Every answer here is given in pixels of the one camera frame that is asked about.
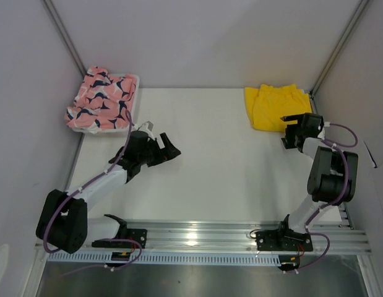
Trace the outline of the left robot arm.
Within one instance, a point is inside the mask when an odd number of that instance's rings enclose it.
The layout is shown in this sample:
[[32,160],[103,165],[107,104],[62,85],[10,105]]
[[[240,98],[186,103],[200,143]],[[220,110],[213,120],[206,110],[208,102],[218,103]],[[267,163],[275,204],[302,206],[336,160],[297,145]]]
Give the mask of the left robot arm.
[[85,243],[95,248],[142,248],[142,243],[130,238],[124,219],[111,214],[94,219],[88,213],[108,194],[136,177],[143,166],[157,166],[180,155],[164,132],[159,138],[145,131],[130,132],[101,173],[79,187],[48,193],[36,228],[44,250],[73,254]]

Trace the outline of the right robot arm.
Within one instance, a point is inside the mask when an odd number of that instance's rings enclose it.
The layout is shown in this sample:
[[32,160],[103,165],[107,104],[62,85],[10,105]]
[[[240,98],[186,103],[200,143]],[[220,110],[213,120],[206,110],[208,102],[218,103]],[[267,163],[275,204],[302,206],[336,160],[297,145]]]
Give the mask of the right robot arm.
[[[282,249],[294,245],[311,249],[311,227],[323,214],[352,200],[356,191],[358,155],[346,152],[358,145],[358,137],[349,127],[324,121],[314,113],[294,114],[280,118],[287,123],[282,138],[286,149],[298,149],[312,159],[307,181],[307,196],[300,206],[279,224],[275,240]],[[340,127],[351,133],[352,144],[341,144],[325,136],[325,129]]]

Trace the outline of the yellow shorts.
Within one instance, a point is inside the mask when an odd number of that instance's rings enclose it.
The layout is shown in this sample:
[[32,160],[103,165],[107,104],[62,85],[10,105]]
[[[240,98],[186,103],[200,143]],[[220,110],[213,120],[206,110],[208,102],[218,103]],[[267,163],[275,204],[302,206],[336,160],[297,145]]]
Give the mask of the yellow shorts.
[[244,102],[251,127],[265,132],[284,132],[287,123],[282,121],[283,117],[312,111],[309,95],[295,84],[246,87]]

